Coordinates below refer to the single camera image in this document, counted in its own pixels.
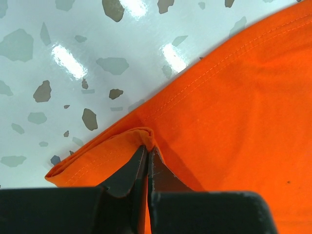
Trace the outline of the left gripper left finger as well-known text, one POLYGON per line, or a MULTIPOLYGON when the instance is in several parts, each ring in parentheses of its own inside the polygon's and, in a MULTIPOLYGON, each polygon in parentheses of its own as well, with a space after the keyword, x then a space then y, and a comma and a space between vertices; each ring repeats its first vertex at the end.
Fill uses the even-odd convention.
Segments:
POLYGON ((95 187, 3 189, 3 234, 142 234, 148 157, 140 146, 95 187))

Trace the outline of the orange t shirt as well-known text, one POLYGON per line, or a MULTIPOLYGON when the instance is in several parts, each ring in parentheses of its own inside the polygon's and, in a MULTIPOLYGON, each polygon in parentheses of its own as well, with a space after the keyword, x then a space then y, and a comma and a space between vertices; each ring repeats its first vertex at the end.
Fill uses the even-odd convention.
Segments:
POLYGON ((95 186, 140 145, 192 189, 256 192, 279 233, 311 233, 311 1, 233 36, 45 179, 95 186))

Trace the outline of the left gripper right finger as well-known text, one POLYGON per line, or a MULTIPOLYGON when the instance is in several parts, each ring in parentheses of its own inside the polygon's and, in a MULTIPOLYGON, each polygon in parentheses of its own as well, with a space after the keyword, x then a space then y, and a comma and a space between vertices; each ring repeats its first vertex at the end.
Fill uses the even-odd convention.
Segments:
POLYGON ((148 208, 154 234, 275 234, 267 203, 252 192, 196 192, 149 153, 148 208))

